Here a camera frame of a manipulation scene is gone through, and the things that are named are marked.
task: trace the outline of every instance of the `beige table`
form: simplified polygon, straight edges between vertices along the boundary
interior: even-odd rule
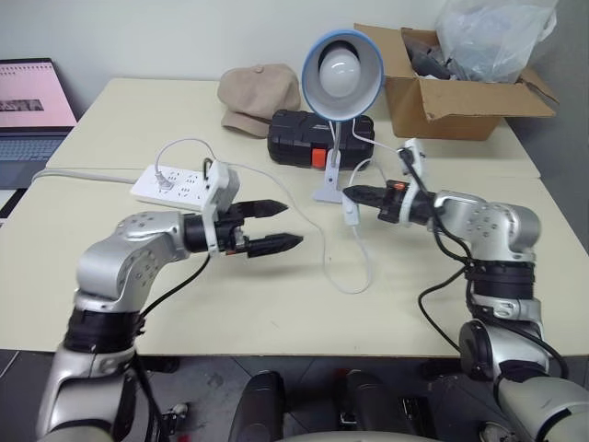
[[[197,136],[224,160],[257,155],[270,161],[266,141],[221,127],[225,105],[214,81],[112,80],[59,150],[51,168],[143,169],[165,143]],[[385,97],[367,112],[375,138],[399,146],[393,135]],[[424,140],[429,167],[441,172],[469,170],[481,176],[537,178],[539,173],[513,131],[503,122],[485,142]],[[204,150],[178,146],[166,163],[187,169],[201,164]]]
[[[135,177],[138,171],[102,170]],[[285,201],[271,181],[239,171],[238,200]],[[361,255],[340,211],[307,195],[320,172],[286,169],[281,179],[296,189],[301,209],[326,228],[329,271],[341,284],[364,281]],[[362,182],[377,184],[374,170]],[[439,174],[432,189],[459,189],[489,200],[525,204],[543,221],[537,245],[537,296],[549,341],[563,354],[586,354],[589,258],[539,180]],[[34,183],[0,229],[0,347],[52,350],[72,308],[75,266],[91,243],[106,237],[128,214],[156,209],[137,203],[124,184],[44,178]],[[445,279],[456,265],[434,246],[422,227],[404,228],[375,219],[363,209],[362,235],[375,262],[375,282],[361,295],[343,295],[320,270],[320,236],[289,210],[246,224],[252,237],[290,231],[305,235],[297,248],[251,259],[221,256],[195,283],[155,310],[143,353],[170,355],[453,355],[421,316],[416,296]],[[188,276],[202,262],[195,255],[168,265],[156,279],[151,299]],[[465,282],[432,296],[427,306],[453,337],[468,318]]]
[[[364,282],[361,254],[340,208],[317,204],[311,192],[322,172],[273,163],[264,141],[222,129],[224,111],[214,82],[116,80],[67,138],[50,166],[101,168],[136,178],[165,142],[196,135],[221,159],[269,171],[292,190],[301,209],[327,232],[329,271],[343,285]],[[376,137],[397,145],[379,100],[371,109]],[[542,219],[537,245],[537,295],[549,341],[566,355],[586,354],[584,314],[589,258],[537,179],[537,170],[507,126],[485,143],[425,141],[431,190],[472,192],[483,198],[526,205]],[[170,149],[162,164],[197,169],[205,150],[195,143]],[[375,151],[388,177],[400,179],[397,159]],[[237,201],[286,201],[270,180],[238,170]],[[342,172],[347,180],[349,172]],[[374,169],[358,182],[379,184]],[[75,266],[90,244],[137,211],[166,210],[137,203],[124,184],[43,178],[33,184],[0,229],[0,347],[54,349],[65,330],[75,290]],[[347,296],[320,269],[320,235],[294,211],[247,223],[252,237],[291,231],[305,236],[281,255],[248,260],[219,257],[194,284],[154,311],[148,333],[138,340],[149,354],[253,355],[453,355],[416,306],[423,288],[445,279],[456,266],[422,227],[392,226],[363,209],[361,227],[375,262],[375,282]],[[203,256],[170,264],[158,276],[152,299],[186,278]],[[465,283],[456,282],[428,303],[451,336],[468,318]]]

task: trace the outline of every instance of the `laptop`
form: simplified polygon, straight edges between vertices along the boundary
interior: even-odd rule
[[[50,58],[0,60],[0,190],[28,188],[75,124]]]

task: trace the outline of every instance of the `lamp base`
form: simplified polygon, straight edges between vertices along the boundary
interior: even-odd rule
[[[322,203],[341,204],[341,191],[338,190],[338,177],[340,175],[340,150],[336,152],[335,164],[332,164],[334,149],[330,149],[325,163],[325,175],[323,187],[313,192],[313,199]]]

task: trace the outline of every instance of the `beige cap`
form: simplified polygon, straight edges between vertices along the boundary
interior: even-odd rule
[[[298,111],[301,105],[296,74],[286,64],[231,69],[221,77],[217,96],[228,108],[223,126],[260,138],[268,135],[277,110]]]

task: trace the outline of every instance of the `white power strip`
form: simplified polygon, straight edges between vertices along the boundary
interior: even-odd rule
[[[160,171],[173,187],[161,189],[152,164],[131,189],[131,194],[139,201],[176,207],[180,209],[201,211],[206,202],[206,184],[202,172],[187,169],[159,166]]]

